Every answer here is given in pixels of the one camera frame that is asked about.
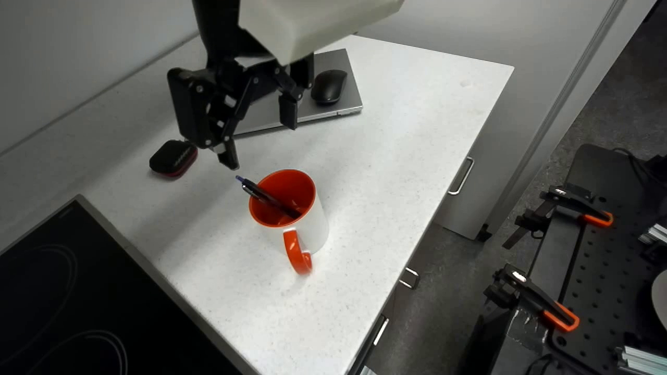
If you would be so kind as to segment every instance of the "pen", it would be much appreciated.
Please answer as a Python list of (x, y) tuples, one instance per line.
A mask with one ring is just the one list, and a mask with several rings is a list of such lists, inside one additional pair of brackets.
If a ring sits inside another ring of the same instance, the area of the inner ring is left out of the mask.
[(257, 186), (254, 182), (250, 181), (247, 178), (243, 178), (240, 175), (236, 176), (236, 179), (238, 179), (243, 185), (243, 190), (248, 193), (250, 196), (256, 198), (259, 200), (261, 203), (273, 206), (277, 209), (280, 210), (283, 214), (291, 217), (292, 219), (297, 219), (301, 216), (301, 213), (298, 212), (297, 210), (286, 206), (282, 204), (279, 200), (275, 199), (272, 197), (270, 194), (268, 194), (264, 189), (261, 187)]

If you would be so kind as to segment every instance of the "gray floor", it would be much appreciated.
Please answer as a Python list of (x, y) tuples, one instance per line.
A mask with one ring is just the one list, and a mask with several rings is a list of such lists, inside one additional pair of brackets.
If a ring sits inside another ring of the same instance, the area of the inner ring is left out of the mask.
[(666, 31), (667, 2), (630, 40), (492, 239), (482, 244), (438, 226), (428, 230), (412, 262), (420, 287), (399, 292), (392, 323), (369, 361), (378, 375), (454, 373), (493, 271), (506, 262), (528, 269), (537, 250), (530, 237), (512, 250), (500, 246), (514, 218), (539, 205), (539, 191), (564, 181), (582, 144), (625, 147), (641, 158), (667, 152)]

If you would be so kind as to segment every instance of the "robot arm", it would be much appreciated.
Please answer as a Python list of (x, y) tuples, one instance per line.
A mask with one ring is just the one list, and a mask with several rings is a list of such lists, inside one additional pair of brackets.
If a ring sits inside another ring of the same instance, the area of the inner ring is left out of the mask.
[(403, 0), (243, 1), (193, 0), (206, 68), (167, 74), (181, 135), (230, 169), (239, 167), (234, 131), (254, 101), (279, 90), (280, 123), (296, 129), (297, 102), (313, 83), (312, 52), (394, 13)]

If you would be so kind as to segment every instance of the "orange mug handle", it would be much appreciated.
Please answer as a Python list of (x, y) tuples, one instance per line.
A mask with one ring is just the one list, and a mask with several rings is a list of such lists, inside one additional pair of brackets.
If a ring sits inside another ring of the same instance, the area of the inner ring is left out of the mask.
[(296, 230), (288, 230), (283, 232), (283, 240), (285, 240), (285, 251), (292, 267), (299, 275), (309, 274), (313, 269), (313, 263), (310, 260), (310, 253), (302, 253), (299, 245), (299, 238)]

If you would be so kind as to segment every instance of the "kitchen counter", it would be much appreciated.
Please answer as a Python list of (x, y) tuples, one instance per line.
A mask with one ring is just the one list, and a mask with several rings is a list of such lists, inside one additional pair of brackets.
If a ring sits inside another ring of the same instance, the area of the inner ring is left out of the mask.
[[(513, 68), (355, 36), (338, 48), (361, 114), (238, 139), (239, 171), (200, 151), (165, 181), (148, 159), (179, 138), (167, 71), (206, 60), (188, 41), (0, 157), (0, 248), (81, 193), (256, 372), (344, 374)], [(329, 219), (306, 277), (234, 180), (283, 168), (312, 176)]]

